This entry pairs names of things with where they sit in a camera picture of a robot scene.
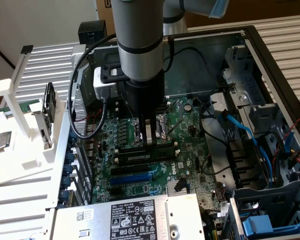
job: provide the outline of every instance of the green circuit board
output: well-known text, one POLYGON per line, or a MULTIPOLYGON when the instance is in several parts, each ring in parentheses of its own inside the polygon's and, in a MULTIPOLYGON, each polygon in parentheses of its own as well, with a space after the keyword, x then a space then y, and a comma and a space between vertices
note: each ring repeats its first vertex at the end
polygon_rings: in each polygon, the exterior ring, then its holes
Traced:
POLYGON ((175 125, 177 126, 171 131, 168 138, 158 139, 158 145, 170 143, 174 139, 180 153, 174 160, 149 163, 149 170, 154 171, 151 181, 114 186, 110 184, 110 181, 113 178, 111 169, 118 168, 115 164, 115 146, 129 149, 142 144, 141 140, 136 141, 138 132, 135 131, 135 124, 137 120, 133 118, 119 119, 116 112, 110 109, 102 132, 95 138, 93 149, 87 150, 90 152, 88 155, 92 156, 91 165, 94 172, 93 204, 131 197, 166 194, 168 182, 178 181, 183 177, 189 184, 190 192, 197 194, 199 204, 206 209, 219 207, 217 197, 212 198, 212 191, 215 189, 214 177, 205 175, 200 170, 198 171, 198 167, 196 168, 196 158, 201 166, 209 155, 205 137, 199 136, 199 108, 194 107, 192 99, 186 97, 171 98, 168 101, 170 104, 174 104, 166 114, 166 128, 170 130, 175 125), (184 110, 185 104, 193 106, 190 112, 184 110), (196 129, 194 134, 189 132, 189 126, 196 129), (122 127, 126 131, 124 140, 120 136, 122 127), (107 147, 100 157, 96 146, 103 141, 106 142, 107 147), (111 195, 109 188, 121 188, 122 192, 119 196, 111 195))

